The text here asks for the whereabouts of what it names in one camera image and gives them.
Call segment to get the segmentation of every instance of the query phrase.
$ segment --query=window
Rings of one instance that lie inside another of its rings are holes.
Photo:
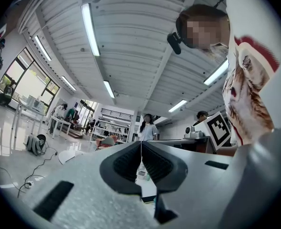
[[[34,61],[31,54],[25,48],[12,62],[0,81],[0,90],[14,80],[17,85],[12,98],[19,101],[23,96],[29,95],[40,99],[44,103],[46,115],[59,87],[46,75],[46,73]]]

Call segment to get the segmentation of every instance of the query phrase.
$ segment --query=window frame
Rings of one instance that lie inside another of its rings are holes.
[[[21,62],[21,60],[18,58],[18,56],[19,56],[24,50],[26,50],[26,51],[28,52],[28,54],[29,54],[29,55],[32,57],[32,59],[33,59],[32,62],[29,64],[28,68],[26,68],[25,65],[24,65],[24,64]],[[26,71],[32,66],[32,64],[33,64],[34,62],[36,62],[36,60],[35,60],[34,57],[31,55],[31,53],[30,53],[30,51],[27,49],[27,47],[23,48],[23,50],[22,50],[22,51],[17,55],[17,57],[15,57],[15,59],[11,62],[10,66],[7,68],[6,72],[4,73],[4,75],[2,76],[2,78],[0,79],[0,82],[2,81],[2,79],[3,79],[4,76],[6,76],[8,79],[12,80],[12,78],[7,74],[7,72],[8,72],[8,70],[9,70],[9,68],[11,67],[11,65],[12,65],[15,61],[19,64],[19,66],[22,67],[22,69],[24,70],[24,72],[21,74],[19,80],[16,82],[16,87],[14,88],[14,91],[13,91],[12,94],[15,93],[16,88],[17,88],[18,84],[20,83],[20,80],[23,78],[24,74],[26,73]],[[42,71],[45,73],[45,71],[40,67],[40,65],[38,64],[38,62],[36,62],[36,66],[38,66],[38,67],[40,68],[40,70],[42,70]],[[57,94],[58,91],[60,90],[60,87],[52,80],[52,78],[51,78],[50,76],[47,75],[47,77],[49,77],[50,81],[49,81],[49,83],[46,84],[44,90],[42,91],[41,96],[43,96],[43,94],[44,94],[45,91],[47,91],[48,93],[50,93],[50,94],[52,95],[52,99],[51,99],[51,102],[50,102],[50,105],[51,105],[51,103],[54,101],[54,98],[55,98],[56,94]],[[57,90],[57,92],[56,92],[55,94],[47,88],[48,85],[50,84],[50,82],[53,82],[53,83],[58,87],[58,90]],[[43,102],[43,104],[47,107],[47,111],[46,111],[46,114],[45,114],[45,116],[46,116],[46,115],[47,115],[47,112],[48,112],[49,109],[50,109],[50,105],[46,104],[45,102]]]

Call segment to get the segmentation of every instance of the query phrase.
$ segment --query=long black hair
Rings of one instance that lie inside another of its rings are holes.
[[[141,124],[141,126],[140,126],[140,133],[143,131],[143,129],[145,128],[145,125],[146,125],[146,122],[145,122],[145,117],[146,116],[149,116],[150,117],[150,124],[151,125],[153,125],[153,117],[152,117],[152,115],[151,114],[146,114],[145,116],[144,116],[144,121],[142,122],[142,124]]]

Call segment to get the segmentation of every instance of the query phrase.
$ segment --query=box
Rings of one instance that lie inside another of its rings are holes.
[[[218,150],[231,137],[231,132],[220,112],[194,126],[195,131],[202,131],[210,136],[215,150]]]

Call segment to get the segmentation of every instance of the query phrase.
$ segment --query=ceiling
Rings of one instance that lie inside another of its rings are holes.
[[[165,117],[184,118],[224,105],[224,77],[210,88],[203,83],[220,61],[184,45],[176,55],[167,43],[183,9],[199,3],[214,5],[218,0],[91,1],[31,0],[29,18],[25,14],[20,18],[18,31],[31,38],[35,49],[33,38],[39,36],[52,58],[47,67],[60,81],[64,75],[78,92],[98,103]],[[100,57],[92,55],[85,32],[80,6],[86,2],[91,2]],[[110,82],[115,100],[103,80]],[[189,103],[170,114],[171,105],[181,99]]]

